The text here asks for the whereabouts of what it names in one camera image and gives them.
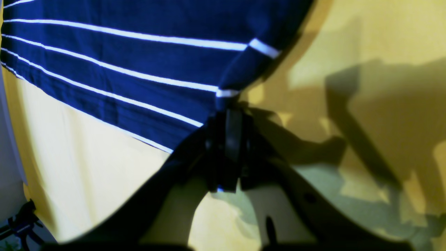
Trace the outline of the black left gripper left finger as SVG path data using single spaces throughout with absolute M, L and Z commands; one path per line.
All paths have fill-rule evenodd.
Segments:
M 196 208 L 218 187 L 215 150 L 225 116 L 210 116 L 112 216 L 66 244 L 68 251 L 189 251 Z

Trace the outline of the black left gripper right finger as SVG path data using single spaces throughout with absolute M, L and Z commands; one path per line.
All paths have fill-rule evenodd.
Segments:
M 278 154 L 241 110 L 226 112 L 226 190 L 238 181 L 258 221 L 264 251 L 411 251 L 337 210 Z

